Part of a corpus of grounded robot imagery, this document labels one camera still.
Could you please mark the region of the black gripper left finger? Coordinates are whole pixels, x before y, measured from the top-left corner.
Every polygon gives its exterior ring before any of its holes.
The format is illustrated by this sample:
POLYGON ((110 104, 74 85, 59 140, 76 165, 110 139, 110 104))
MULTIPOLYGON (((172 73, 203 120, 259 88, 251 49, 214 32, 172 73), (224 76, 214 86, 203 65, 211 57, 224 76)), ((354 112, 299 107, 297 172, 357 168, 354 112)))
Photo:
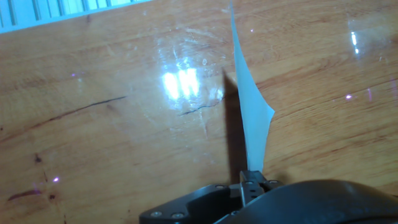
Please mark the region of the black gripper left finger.
POLYGON ((241 186, 254 182, 254 173, 239 174, 240 183, 212 184, 176 198, 139 215, 139 224, 229 223, 242 205, 241 186))

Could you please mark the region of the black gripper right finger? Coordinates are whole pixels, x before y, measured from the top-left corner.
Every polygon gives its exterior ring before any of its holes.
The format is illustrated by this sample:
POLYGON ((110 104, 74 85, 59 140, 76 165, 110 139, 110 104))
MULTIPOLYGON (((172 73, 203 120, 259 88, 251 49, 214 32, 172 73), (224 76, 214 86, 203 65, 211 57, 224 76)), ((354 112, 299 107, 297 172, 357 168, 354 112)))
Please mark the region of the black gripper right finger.
POLYGON ((257 198, 264 193, 283 186, 278 180, 267 180, 259 171, 253 172, 254 182, 257 186, 251 190, 251 198, 257 198))

